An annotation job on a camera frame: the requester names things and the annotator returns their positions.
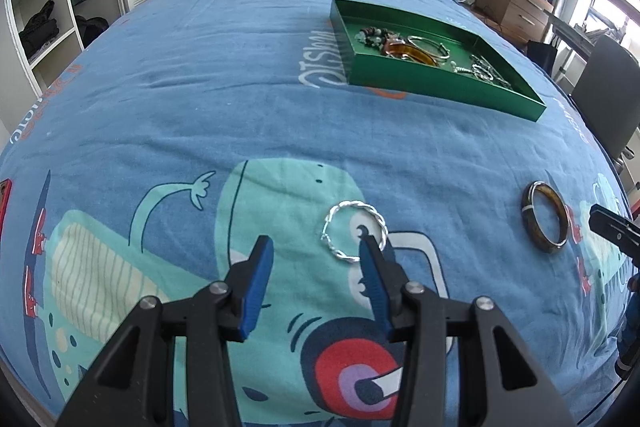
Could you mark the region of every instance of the green tray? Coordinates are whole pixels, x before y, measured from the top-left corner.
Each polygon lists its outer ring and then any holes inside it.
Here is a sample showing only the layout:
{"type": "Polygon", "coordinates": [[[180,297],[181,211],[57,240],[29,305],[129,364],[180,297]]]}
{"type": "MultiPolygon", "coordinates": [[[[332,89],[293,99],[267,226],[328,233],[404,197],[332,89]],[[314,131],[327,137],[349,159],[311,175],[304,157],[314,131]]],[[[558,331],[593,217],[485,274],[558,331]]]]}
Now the green tray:
{"type": "Polygon", "coordinates": [[[546,109],[536,92],[497,51],[467,30],[404,10],[349,0],[333,0],[331,22],[350,84],[437,96],[531,121],[537,121],[546,109]],[[463,68],[471,67],[470,54],[481,55],[513,90],[454,73],[449,63],[438,68],[384,57],[355,39],[367,26],[442,42],[450,51],[450,60],[463,68]]]}

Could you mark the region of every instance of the power cord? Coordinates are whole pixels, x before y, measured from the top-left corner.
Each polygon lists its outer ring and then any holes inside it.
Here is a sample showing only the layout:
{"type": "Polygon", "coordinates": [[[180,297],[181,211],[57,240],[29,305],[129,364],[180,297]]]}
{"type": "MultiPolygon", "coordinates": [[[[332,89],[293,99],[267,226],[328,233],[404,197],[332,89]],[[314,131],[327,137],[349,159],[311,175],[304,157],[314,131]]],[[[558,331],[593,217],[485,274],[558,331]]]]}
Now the power cord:
{"type": "Polygon", "coordinates": [[[606,395],[602,400],[600,400],[600,401],[598,402],[598,404],[596,405],[596,407],[594,407],[593,409],[591,409],[591,410],[590,410],[590,411],[589,411],[589,412],[584,416],[584,418],[583,418],[583,419],[581,419],[581,420],[580,420],[576,425],[580,425],[580,424],[581,424],[582,422],[584,422],[584,421],[585,421],[589,416],[591,416],[591,415],[595,412],[595,410],[596,410],[598,407],[600,407],[600,406],[604,403],[604,401],[605,401],[609,396],[611,396],[611,395],[614,393],[614,391],[615,391],[617,388],[619,388],[619,387],[620,387],[620,384],[621,384],[622,382],[624,382],[624,380],[620,380],[620,381],[619,381],[615,386],[613,386],[613,389],[612,389],[611,391],[609,391],[609,392],[607,393],[607,395],[606,395]]]}

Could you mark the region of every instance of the brown bangle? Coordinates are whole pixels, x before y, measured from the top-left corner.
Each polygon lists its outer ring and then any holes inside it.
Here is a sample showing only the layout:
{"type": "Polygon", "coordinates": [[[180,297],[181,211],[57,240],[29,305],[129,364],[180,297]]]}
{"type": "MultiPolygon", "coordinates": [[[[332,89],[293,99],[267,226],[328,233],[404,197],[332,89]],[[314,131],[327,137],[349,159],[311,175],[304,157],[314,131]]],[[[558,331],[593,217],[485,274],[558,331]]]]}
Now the brown bangle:
{"type": "Polygon", "coordinates": [[[522,220],[529,237],[540,250],[546,253],[554,253],[564,247],[569,235],[569,216],[558,193],[545,182],[533,182],[525,188],[522,193],[522,220]],[[533,210],[533,195],[536,191],[544,194],[556,209],[556,214],[558,214],[560,221],[560,237],[557,243],[546,237],[545,233],[540,229],[540,224],[533,210]]]}

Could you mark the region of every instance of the red circle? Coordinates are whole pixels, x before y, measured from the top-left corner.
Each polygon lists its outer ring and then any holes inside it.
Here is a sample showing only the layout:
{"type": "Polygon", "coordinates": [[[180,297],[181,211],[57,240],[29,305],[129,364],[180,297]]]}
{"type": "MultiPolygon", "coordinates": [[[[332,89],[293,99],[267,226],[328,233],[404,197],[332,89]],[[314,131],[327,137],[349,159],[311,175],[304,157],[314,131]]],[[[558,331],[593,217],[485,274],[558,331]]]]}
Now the red circle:
{"type": "Polygon", "coordinates": [[[346,339],[327,347],[316,360],[315,373],[322,399],[334,413],[347,418],[362,420],[388,420],[394,414],[396,397],[379,411],[361,411],[354,409],[345,400],[338,379],[341,372],[351,365],[365,364],[384,375],[398,368],[394,357],[380,344],[366,339],[346,339]]]}

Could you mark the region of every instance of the silver bolt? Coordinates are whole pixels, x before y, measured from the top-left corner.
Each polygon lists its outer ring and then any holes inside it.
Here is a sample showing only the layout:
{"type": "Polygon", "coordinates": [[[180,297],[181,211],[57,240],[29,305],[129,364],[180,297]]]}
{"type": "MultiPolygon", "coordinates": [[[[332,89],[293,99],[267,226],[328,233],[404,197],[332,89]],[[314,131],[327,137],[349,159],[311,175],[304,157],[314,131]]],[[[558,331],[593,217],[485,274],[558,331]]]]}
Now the silver bolt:
{"type": "Polygon", "coordinates": [[[224,281],[215,281],[209,285],[209,291],[213,295],[224,295],[229,291],[229,286],[224,281]]]}
{"type": "Polygon", "coordinates": [[[152,310],[156,307],[156,304],[158,304],[158,299],[153,295],[148,295],[140,299],[140,307],[143,310],[152,310]]]}
{"type": "Polygon", "coordinates": [[[476,306],[481,310],[488,312],[494,309],[495,304],[489,297],[478,297],[476,299],[476,306]]]}
{"type": "Polygon", "coordinates": [[[420,295],[421,293],[424,293],[424,286],[417,281],[409,281],[404,285],[404,287],[409,293],[412,293],[414,295],[420,295]]]}

